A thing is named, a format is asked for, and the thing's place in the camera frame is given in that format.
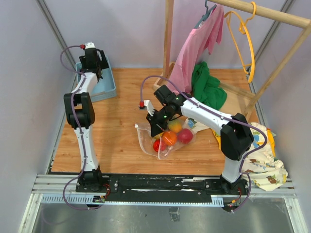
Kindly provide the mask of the clear zip top bag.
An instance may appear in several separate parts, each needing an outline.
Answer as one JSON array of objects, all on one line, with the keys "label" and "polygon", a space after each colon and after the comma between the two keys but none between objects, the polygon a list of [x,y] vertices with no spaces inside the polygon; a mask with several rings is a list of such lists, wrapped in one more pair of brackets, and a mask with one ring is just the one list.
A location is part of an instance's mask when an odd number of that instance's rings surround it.
[{"label": "clear zip top bag", "polygon": [[159,160],[167,159],[172,152],[194,142],[196,138],[195,132],[180,119],[169,121],[168,128],[156,136],[151,136],[148,123],[135,124],[135,128],[141,150]]}]

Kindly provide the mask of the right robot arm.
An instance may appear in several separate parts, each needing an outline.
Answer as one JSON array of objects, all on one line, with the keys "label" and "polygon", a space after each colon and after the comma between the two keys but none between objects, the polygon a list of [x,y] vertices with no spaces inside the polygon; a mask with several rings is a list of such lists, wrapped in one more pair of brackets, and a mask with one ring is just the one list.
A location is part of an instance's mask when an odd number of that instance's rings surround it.
[{"label": "right robot arm", "polygon": [[185,92],[176,95],[166,85],[161,86],[154,95],[162,105],[160,110],[156,110],[149,100],[139,102],[139,108],[148,112],[146,119],[151,127],[151,135],[164,132],[169,120],[175,115],[192,118],[211,128],[220,136],[221,151],[225,155],[220,189],[225,194],[237,190],[242,174],[242,160],[254,141],[245,116],[213,110]]}]

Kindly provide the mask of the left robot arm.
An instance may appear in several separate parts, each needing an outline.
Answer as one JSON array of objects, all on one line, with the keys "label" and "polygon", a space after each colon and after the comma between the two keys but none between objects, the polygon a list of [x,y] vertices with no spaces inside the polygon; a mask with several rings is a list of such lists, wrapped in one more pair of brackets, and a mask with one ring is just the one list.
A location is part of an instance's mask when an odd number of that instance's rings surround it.
[{"label": "left robot arm", "polygon": [[91,94],[102,77],[102,68],[107,65],[104,52],[88,42],[78,46],[85,54],[80,57],[82,69],[76,71],[80,80],[71,93],[64,95],[65,113],[68,124],[78,140],[81,171],[76,178],[77,192],[101,192],[106,186],[96,157],[92,136],[95,122]]}]

